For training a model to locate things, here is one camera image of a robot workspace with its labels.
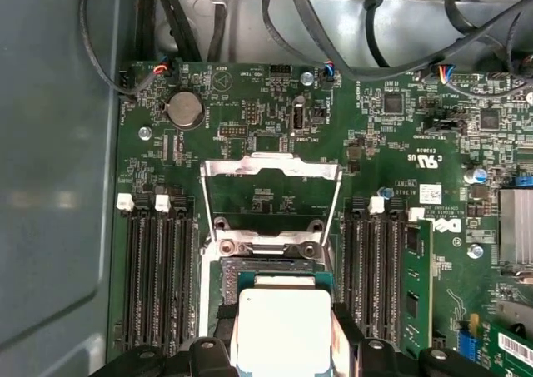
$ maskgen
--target blue connector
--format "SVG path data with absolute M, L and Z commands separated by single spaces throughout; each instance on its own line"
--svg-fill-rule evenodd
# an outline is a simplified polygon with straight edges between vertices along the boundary
M 533 186 L 533 176 L 517 176 L 515 177 L 515 184 L 518 187 Z
M 467 330 L 459 331 L 458 352 L 473 362 L 477 360 L 477 338 L 473 337 Z

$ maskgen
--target motherboard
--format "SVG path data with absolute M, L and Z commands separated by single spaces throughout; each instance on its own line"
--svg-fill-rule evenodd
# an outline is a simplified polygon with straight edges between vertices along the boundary
M 513 84 L 451 79 L 473 93 Z M 533 375 L 528 328 L 506 318 L 533 306 L 532 104 L 417 72 L 365 83 L 174 63 L 121 101 L 108 359 L 143 344 L 174 355 L 212 334 L 243 272 L 325 271 L 365 335 Z

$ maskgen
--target red wire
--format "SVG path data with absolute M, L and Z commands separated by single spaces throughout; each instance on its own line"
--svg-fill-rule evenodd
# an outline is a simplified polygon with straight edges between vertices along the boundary
M 156 75 L 160 75 L 163 72 L 166 72 L 167 70 L 168 70 L 167 65 L 157 65 L 156 67 L 153 68 L 153 72 Z

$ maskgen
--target blue wire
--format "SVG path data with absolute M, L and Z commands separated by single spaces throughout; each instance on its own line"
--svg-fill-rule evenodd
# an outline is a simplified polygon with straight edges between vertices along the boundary
M 326 67 L 326 69 L 327 69 L 327 74 L 328 74 L 329 76 L 335 76 L 335 70 L 333 69 L 333 67 L 332 67 L 329 63 L 327 63 L 327 64 L 325 65 L 325 67 Z
M 451 79 L 451 74 L 453 73 L 453 70 L 456 68 L 455 65 L 450 65 L 448 67 L 448 71 L 446 72 L 446 82 L 449 82 Z

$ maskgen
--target screw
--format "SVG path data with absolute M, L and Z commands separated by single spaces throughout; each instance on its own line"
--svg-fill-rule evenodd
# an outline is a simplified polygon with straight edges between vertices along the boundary
M 141 359 L 148 359 L 148 358 L 153 358 L 156 354 L 154 354 L 153 352 L 151 352 L 150 350 L 147 351 L 147 352 L 142 352 L 140 355 L 139 355 L 139 358 Z
M 438 359 L 438 360 L 446 360 L 447 356 L 444 352 L 442 352 L 441 350 L 433 350 L 431 352 L 431 356 L 433 356 L 435 359 Z
M 313 248 L 311 245 L 306 246 L 306 249 L 303 251 L 303 253 L 306 254 L 306 256 L 313 256 L 315 255 L 315 248 Z
M 368 343 L 368 345 L 375 350 L 382 350 L 383 349 L 383 343 L 381 341 L 372 340 Z
M 152 138 L 152 129 L 148 126 L 143 126 L 139 129 L 139 138 L 143 141 L 148 141 Z
M 222 240 L 220 243 L 220 251 L 224 255 L 230 255 L 235 250 L 235 244 L 231 240 Z
M 300 83 L 304 86 L 312 86 L 315 82 L 315 76 L 311 72 L 303 72 L 300 76 Z
M 480 259 L 483 256 L 483 247 L 478 244 L 472 244 L 468 247 L 466 254 L 472 259 Z

